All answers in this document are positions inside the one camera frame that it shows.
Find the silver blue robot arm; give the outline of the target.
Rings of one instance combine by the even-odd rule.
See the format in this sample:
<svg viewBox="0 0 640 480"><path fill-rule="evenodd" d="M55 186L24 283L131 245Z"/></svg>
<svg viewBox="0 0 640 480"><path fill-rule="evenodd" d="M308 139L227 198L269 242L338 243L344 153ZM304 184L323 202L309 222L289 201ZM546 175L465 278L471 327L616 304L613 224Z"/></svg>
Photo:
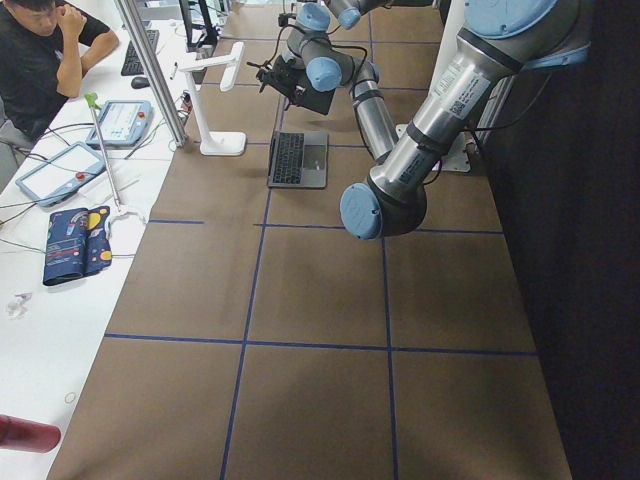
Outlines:
<svg viewBox="0 0 640 480"><path fill-rule="evenodd" d="M393 4L394 1L381 0L296 1L292 14L299 26L312 31L327 31L331 19L349 30L370 11Z"/></svg>
<svg viewBox="0 0 640 480"><path fill-rule="evenodd" d="M397 133L366 59L339 52L332 19L350 29L378 1L307 2L294 14L286 44L259 64L257 78L295 106L328 112L334 91L348 88L361 136L376 164L340 200L344 227L362 240L415 230L427 209L424 180L481 110L496 84L523 70L549 69L586 58L591 1L468 1L457 51L403 133Z"/></svg>

